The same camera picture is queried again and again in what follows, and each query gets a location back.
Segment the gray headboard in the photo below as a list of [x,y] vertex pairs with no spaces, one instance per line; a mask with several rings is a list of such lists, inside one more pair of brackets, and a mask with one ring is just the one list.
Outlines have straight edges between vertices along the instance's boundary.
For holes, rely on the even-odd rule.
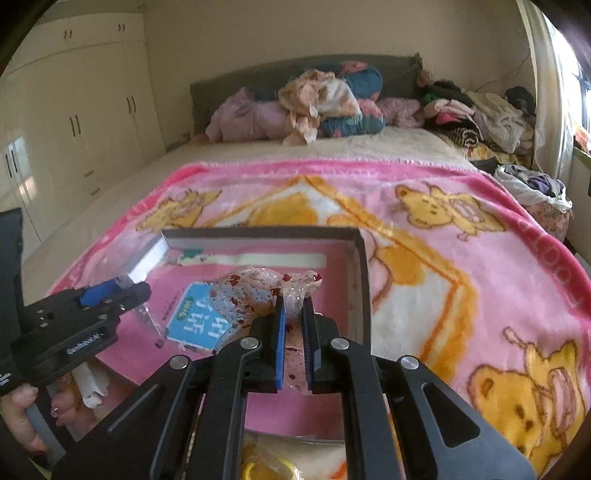
[[416,98],[418,95],[416,78],[423,68],[423,59],[418,53],[412,57],[343,54],[281,60],[236,70],[192,84],[194,131],[205,132],[217,107],[241,87],[256,86],[278,90],[291,77],[299,75],[305,69],[343,60],[364,61],[379,69],[384,78],[384,88],[380,97]]

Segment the pillow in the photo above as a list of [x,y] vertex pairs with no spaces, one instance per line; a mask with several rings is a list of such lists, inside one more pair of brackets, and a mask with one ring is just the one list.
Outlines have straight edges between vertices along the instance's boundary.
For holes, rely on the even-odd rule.
[[331,138],[380,133],[386,122],[382,111],[372,100],[359,100],[361,115],[355,117],[327,118],[320,123],[320,130]]
[[382,74],[377,68],[358,61],[343,62],[339,78],[347,82],[357,99],[376,101],[384,84]]
[[244,142],[285,138],[287,110],[275,102],[256,102],[246,87],[229,97],[205,130],[211,142]]

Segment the power cord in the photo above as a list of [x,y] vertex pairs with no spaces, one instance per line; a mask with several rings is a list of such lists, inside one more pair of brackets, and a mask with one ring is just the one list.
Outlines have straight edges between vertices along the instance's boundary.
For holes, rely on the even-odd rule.
[[479,86],[476,90],[474,90],[475,92],[477,92],[480,89],[483,89],[485,86],[490,85],[491,83],[495,83],[495,82],[500,82],[503,78],[511,75],[513,72],[517,71],[516,75],[515,75],[515,80],[517,80],[517,78],[519,77],[519,74],[521,73],[521,69],[523,68],[523,65],[525,64],[525,62],[527,61],[527,59],[531,58],[531,52],[528,53],[527,57],[523,59],[523,61],[521,62],[521,65],[519,65],[518,67],[508,71],[507,73],[505,73],[503,76],[495,79],[495,80],[491,80],[490,82],[485,83],[484,85]]

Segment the metal screw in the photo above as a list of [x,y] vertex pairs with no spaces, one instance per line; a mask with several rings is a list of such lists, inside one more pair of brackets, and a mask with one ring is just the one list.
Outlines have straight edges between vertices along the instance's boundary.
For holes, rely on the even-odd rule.
[[170,366],[175,370],[182,370],[189,364],[189,359],[184,355],[177,355],[170,359]]
[[400,359],[400,365],[407,370],[416,370],[418,368],[418,360],[410,355],[403,356]]
[[244,348],[244,350],[254,350],[258,347],[258,340],[254,337],[244,337],[240,340],[240,346]]
[[349,345],[349,341],[346,338],[337,337],[330,341],[330,346],[335,350],[347,350]]

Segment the cabinet door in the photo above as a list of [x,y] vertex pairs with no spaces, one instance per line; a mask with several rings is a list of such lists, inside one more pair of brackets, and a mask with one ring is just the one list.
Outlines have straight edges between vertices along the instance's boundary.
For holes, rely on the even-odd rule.
[[0,212],[6,212],[7,210],[13,210],[20,208],[22,210],[22,240],[23,240],[23,251],[22,260],[25,261],[31,254],[41,246],[41,240],[33,227],[31,218],[25,208],[25,205],[21,201],[18,192],[13,190],[8,195],[0,197]]
[[141,14],[119,14],[118,22],[123,25],[121,41],[144,41],[144,16]]
[[144,165],[127,92],[123,48],[107,44],[69,55],[74,65],[76,129],[85,149],[80,181],[107,176],[115,182]]
[[67,48],[69,35],[66,20],[36,25],[18,47],[8,64],[6,73],[64,51]]
[[37,61],[7,77],[11,157],[18,164],[18,190],[41,240],[67,220],[56,192],[82,169],[65,55]]
[[122,14],[95,14],[68,18],[67,25],[72,30],[68,48],[120,42],[123,30],[121,16]]
[[7,83],[0,79],[0,199],[8,196],[14,189],[15,180],[10,164],[8,144],[10,137],[10,104]]
[[123,43],[134,119],[139,140],[147,163],[159,159],[165,153],[164,141],[154,103],[148,55],[144,42]]

